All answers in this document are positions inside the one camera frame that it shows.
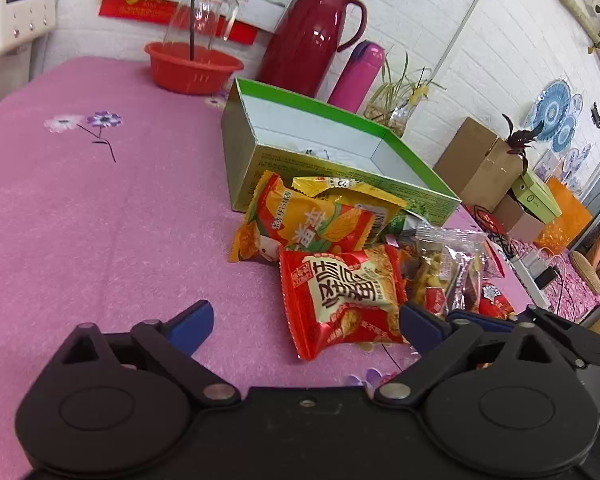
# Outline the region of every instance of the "thermos handle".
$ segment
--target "thermos handle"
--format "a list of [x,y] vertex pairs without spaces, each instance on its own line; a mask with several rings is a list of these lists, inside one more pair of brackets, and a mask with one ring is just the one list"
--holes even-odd
[[358,27],[358,31],[353,35],[353,38],[351,38],[349,41],[347,41],[347,43],[341,44],[336,49],[336,52],[342,52],[343,50],[348,49],[351,45],[356,43],[357,40],[362,38],[362,35],[365,33],[365,29],[366,29],[366,7],[365,7],[365,4],[359,0],[349,0],[347,2],[347,5],[349,5],[349,4],[357,5],[358,7],[360,7],[360,11],[362,11],[362,17],[360,18],[360,26]]

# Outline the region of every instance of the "open box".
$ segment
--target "open box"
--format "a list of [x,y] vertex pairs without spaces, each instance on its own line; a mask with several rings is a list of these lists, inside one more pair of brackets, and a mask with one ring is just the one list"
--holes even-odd
[[355,178],[405,199],[442,225],[460,199],[389,129],[280,88],[237,78],[222,115],[234,210],[246,211],[265,170],[287,186],[295,176]]

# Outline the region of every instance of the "blue decorative plate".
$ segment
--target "blue decorative plate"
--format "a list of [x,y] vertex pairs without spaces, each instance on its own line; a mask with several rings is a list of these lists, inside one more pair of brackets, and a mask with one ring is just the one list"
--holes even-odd
[[571,96],[571,102],[569,103],[569,115],[572,115],[577,119],[581,111],[582,94],[574,94]]
[[565,150],[571,143],[574,134],[576,133],[576,118],[572,115],[567,115],[562,122],[558,132],[551,140],[551,149],[554,153],[560,153]]
[[544,129],[538,135],[538,140],[549,140],[558,131],[569,110],[571,89],[562,80],[551,83],[540,94],[536,103],[536,114],[531,123],[535,128],[544,121]]

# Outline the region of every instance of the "yellow snack package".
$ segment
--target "yellow snack package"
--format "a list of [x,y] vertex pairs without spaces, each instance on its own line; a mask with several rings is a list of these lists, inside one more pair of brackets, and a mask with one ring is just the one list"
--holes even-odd
[[307,196],[350,205],[375,214],[376,221],[366,240],[367,245],[376,241],[378,233],[400,209],[407,209],[406,200],[352,178],[297,176],[293,181],[293,188]]
[[310,198],[265,171],[234,238],[229,261],[254,256],[277,261],[281,249],[308,253],[359,251],[374,224],[372,212]]

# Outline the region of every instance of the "brown cardboard box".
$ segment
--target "brown cardboard box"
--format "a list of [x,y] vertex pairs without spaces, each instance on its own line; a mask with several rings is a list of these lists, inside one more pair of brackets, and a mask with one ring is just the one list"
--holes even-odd
[[506,194],[493,212],[511,238],[533,242],[544,229],[544,223],[531,215],[514,197]]
[[509,155],[509,145],[467,117],[433,167],[462,202],[495,209],[522,174],[522,159]]

